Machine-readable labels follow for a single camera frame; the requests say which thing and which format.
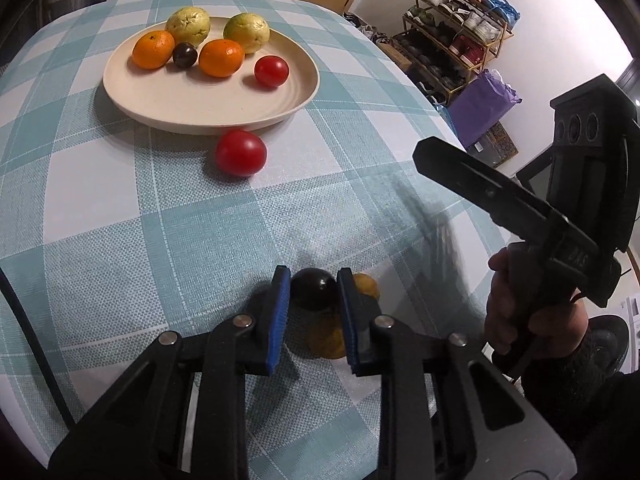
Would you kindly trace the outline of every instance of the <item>metal pin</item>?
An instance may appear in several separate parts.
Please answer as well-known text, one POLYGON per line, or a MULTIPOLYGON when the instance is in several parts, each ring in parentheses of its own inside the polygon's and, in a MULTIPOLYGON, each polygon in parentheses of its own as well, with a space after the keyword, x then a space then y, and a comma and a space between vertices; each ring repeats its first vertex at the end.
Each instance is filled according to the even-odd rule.
POLYGON ((378 316, 373 322, 381 328, 391 328, 396 320, 391 316, 378 316))
POLYGON ((234 325, 238 328, 246 328, 248 326, 251 326, 251 323, 253 322, 254 320, 251 319, 251 316, 249 316, 248 314, 238 314, 234 318, 234 325))
POLYGON ((451 335, 449 335, 449 342, 455 346, 466 346, 468 338, 466 338, 466 335, 464 334, 452 332, 451 335))
POLYGON ((167 330, 158 336, 158 341, 161 345, 172 345, 178 341, 178 335, 173 330, 167 330))

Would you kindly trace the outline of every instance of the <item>table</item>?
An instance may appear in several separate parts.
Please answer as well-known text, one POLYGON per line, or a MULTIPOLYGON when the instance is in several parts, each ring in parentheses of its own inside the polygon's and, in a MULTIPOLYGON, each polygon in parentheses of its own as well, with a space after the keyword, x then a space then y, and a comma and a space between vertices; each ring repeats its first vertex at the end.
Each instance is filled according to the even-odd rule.
MULTIPOLYGON (((479 333, 486 260, 508 234, 416 173, 428 136, 459 145, 375 45, 313 4, 112 0, 40 30, 0 78, 0 267, 75 418, 160 332, 211 330, 277 264, 368 272, 383 311, 418 332, 479 333), (119 43, 190 5, 257 12, 320 69, 313 102, 262 133, 267 165, 249 180, 210 174, 213 138, 136 123, 100 84, 119 43)), ((361 479, 380 383, 310 358, 290 325, 276 375, 248 380, 252 477, 361 479)), ((66 430, 4 300, 0 408, 47 463, 66 430)))

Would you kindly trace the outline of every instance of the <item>device handle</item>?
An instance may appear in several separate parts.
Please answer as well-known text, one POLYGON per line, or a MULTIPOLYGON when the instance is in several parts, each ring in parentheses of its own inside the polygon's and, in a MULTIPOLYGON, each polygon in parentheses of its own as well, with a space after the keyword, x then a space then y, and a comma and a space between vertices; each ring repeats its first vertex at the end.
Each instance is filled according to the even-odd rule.
POLYGON ((508 252, 509 287, 516 303, 509 321, 518 330, 518 338, 507 354, 494 352, 492 362, 503 374, 517 379, 545 344, 544 338, 529 331, 529 319, 541 308, 567 303, 575 287, 540 265, 540 248, 517 242, 509 244, 508 252))

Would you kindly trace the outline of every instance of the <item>black ball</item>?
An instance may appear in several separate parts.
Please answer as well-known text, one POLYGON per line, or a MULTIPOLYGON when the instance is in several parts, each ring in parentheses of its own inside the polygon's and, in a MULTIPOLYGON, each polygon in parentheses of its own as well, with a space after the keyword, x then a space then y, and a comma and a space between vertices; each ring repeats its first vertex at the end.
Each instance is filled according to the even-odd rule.
POLYGON ((338 284, 326 270, 308 267, 293 275, 291 301, 304 310, 320 312, 338 307, 338 284))
POLYGON ((189 68, 198 60, 198 51, 191 43, 178 43, 174 48, 174 63, 178 68, 189 68))

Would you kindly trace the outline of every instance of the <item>beige plate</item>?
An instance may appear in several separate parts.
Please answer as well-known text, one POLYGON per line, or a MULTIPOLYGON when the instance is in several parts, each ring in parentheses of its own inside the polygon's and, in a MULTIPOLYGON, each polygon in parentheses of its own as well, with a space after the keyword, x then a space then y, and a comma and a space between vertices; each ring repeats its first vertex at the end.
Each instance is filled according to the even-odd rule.
MULTIPOLYGON (((211 32, 202 44, 222 38, 227 20, 212 16, 211 32)), ((137 67, 130 60, 136 41, 147 32, 163 29, 164 23, 158 23, 125 40, 111 54, 102 74, 115 105, 143 124, 191 135, 214 135, 236 126, 255 130, 286 119, 318 92, 320 74, 314 60, 273 29, 269 43, 246 56, 240 70, 224 79, 206 75, 197 62, 188 70, 179 70, 171 60, 158 70, 137 67), (264 88, 254 77, 255 62, 270 54, 289 65, 289 78, 276 89, 264 88)))

